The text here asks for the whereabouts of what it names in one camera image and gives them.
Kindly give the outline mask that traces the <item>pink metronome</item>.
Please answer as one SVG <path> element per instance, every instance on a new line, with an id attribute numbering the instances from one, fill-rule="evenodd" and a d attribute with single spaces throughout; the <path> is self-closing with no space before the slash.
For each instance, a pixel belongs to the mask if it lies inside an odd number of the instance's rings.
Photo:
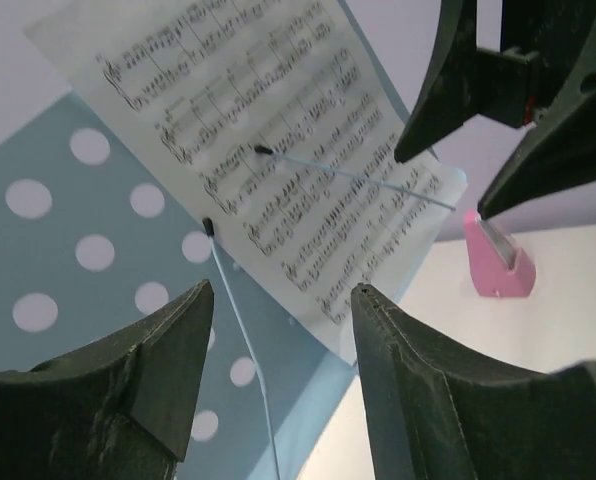
<path id="1" fill-rule="evenodd" d="M 513 270 L 507 270 L 480 228 L 483 220 L 474 210 L 463 219 L 470 276 L 476 292 L 486 298 L 526 298 L 536 282 L 536 267 L 526 251 L 507 237 L 516 248 Z"/>

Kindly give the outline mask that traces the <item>clear metronome cover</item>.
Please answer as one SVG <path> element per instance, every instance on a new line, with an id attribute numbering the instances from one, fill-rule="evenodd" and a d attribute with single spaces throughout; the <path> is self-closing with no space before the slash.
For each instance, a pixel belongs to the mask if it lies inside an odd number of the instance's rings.
<path id="1" fill-rule="evenodd" d="M 505 268 L 507 270 L 513 270 L 517 253 L 512 242 L 491 222 L 480 220 L 479 225 Z"/>

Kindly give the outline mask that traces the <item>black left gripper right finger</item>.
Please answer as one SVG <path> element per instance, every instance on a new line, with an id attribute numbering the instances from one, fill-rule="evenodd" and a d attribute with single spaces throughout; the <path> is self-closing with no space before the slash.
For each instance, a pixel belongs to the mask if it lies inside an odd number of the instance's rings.
<path id="1" fill-rule="evenodd" d="M 368 284 L 351 307 L 377 478 L 596 479 L 596 361 L 504 363 Z"/>

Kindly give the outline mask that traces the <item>sheet music pages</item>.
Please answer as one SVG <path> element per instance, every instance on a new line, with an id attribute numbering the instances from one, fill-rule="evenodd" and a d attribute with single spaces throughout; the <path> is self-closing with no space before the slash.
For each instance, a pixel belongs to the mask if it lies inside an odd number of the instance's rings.
<path id="1" fill-rule="evenodd" d="M 466 187 L 424 152 L 341 1 L 72 1 L 25 35 L 222 248 L 356 360 L 350 291 L 399 298 Z"/>

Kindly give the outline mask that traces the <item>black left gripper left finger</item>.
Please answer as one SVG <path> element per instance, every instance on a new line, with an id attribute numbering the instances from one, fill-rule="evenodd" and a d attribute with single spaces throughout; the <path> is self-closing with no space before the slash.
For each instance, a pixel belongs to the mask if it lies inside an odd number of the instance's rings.
<path id="1" fill-rule="evenodd" d="M 185 460 L 214 292 L 27 372 L 0 372 L 0 479 L 170 479 Z"/>

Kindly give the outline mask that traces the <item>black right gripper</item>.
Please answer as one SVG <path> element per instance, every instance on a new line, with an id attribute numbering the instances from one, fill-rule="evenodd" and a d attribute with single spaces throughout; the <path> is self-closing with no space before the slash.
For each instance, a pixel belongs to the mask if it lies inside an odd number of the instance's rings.
<path id="1" fill-rule="evenodd" d="M 596 182 L 596 1 L 505 1 L 496 51 L 477 49 L 476 20 L 475 0 L 442 0 L 395 160 L 410 161 L 478 111 L 512 128 L 536 125 L 479 200 L 482 218 Z"/>

